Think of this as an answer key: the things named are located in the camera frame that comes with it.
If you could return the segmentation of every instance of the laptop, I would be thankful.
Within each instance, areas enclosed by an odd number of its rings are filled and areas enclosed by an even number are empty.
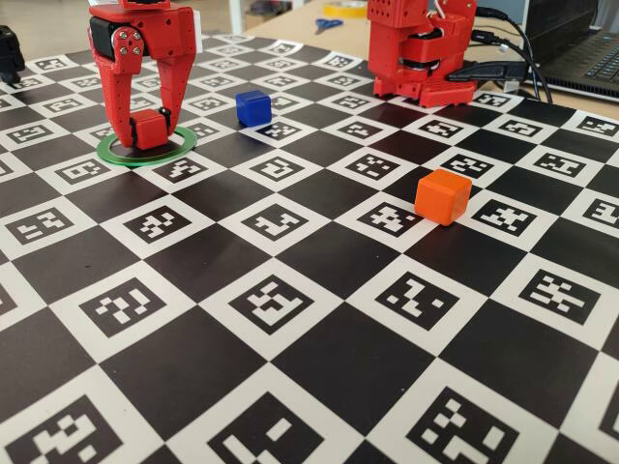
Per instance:
[[[525,30],[550,87],[619,102],[619,34],[591,27],[597,9],[597,0],[528,0]]]

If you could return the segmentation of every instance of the floor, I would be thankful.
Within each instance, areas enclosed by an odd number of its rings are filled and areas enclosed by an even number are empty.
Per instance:
[[[176,3],[200,10],[203,31],[229,31],[226,0],[180,0]],[[88,17],[87,0],[0,1],[0,24],[7,24],[17,33],[26,60],[87,48]]]

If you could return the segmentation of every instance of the blue cube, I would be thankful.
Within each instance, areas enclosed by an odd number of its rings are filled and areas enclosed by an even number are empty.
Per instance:
[[[259,90],[236,94],[236,115],[248,127],[268,124],[271,122],[271,99]]]

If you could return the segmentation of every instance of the checkerboard mat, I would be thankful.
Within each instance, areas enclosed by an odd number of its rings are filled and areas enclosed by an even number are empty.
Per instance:
[[[205,37],[195,149],[129,169],[90,52],[0,87],[0,462],[619,462],[619,123]],[[134,109],[159,104],[147,63]],[[260,89],[275,119],[239,126]],[[419,179],[472,179],[451,227]]]

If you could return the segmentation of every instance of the red robot arm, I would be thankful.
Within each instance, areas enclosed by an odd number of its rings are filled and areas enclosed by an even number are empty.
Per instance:
[[[90,8],[90,46],[102,78],[107,118],[125,147],[147,150],[174,133],[196,53],[193,10],[169,0],[121,0]],[[157,61],[162,108],[131,113],[131,84],[142,57]]]
[[[448,82],[445,76],[464,64],[476,0],[449,0],[444,17],[428,14],[427,0],[369,0],[369,70],[374,93],[397,94],[421,106],[465,103],[475,82]]]

